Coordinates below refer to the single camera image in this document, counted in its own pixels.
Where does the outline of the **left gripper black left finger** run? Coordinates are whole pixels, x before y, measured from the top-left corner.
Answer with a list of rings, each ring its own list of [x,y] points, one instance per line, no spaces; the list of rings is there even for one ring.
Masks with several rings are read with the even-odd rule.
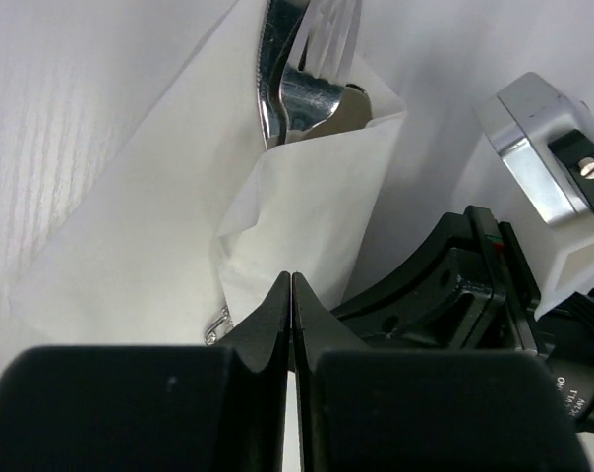
[[[38,346],[0,376],[0,471],[277,471],[290,276],[212,347]]]

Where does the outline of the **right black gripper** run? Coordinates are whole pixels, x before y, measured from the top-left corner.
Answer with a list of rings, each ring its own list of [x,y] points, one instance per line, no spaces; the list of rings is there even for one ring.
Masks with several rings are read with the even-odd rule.
[[[332,309],[373,347],[473,349],[492,341],[538,357],[568,415],[594,434],[594,288],[536,319],[541,293],[512,226],[482,207],[445,213],[383,280]]]

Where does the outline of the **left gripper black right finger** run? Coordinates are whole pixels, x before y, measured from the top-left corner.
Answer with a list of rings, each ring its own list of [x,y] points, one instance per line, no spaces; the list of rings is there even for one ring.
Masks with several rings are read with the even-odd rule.
[[[545,366],[504,350],[369,347],[292,277],[305,471],[586,471]]]

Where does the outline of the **white paper napkin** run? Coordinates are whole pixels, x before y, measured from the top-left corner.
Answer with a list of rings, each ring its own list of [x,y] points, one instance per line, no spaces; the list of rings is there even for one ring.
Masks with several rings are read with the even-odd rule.
[[[363,129],[266,149],[255,97],[259,1],[238,1],[10,289],[55,342],[201,343],[242,322],[282,271],[341,301],[405,118],[361,59]]]

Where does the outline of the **silver fork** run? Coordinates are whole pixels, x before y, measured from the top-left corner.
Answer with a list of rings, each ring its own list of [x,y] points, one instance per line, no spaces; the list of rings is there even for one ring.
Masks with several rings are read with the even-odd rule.
[[[311,1],[283,68],[278,143],[302,140],[339,107],[353,63],[363,2]]]

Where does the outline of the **silver knife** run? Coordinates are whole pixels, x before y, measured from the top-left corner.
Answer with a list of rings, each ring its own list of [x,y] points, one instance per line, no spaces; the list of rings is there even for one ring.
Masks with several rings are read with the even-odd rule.
[[[265,149],[277,145],[284,128],[278,89],[287,55],[309,1],[266,1],[258,46],[256,79]]]

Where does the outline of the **silver spoon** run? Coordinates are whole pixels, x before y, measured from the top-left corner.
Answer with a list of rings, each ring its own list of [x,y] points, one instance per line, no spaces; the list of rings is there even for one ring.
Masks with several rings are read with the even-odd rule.
[[[311,130],[305,139],[360,130],[372,119],[372,104],[367,92],[357,85],[348,84],[336,111],[328,120]]]

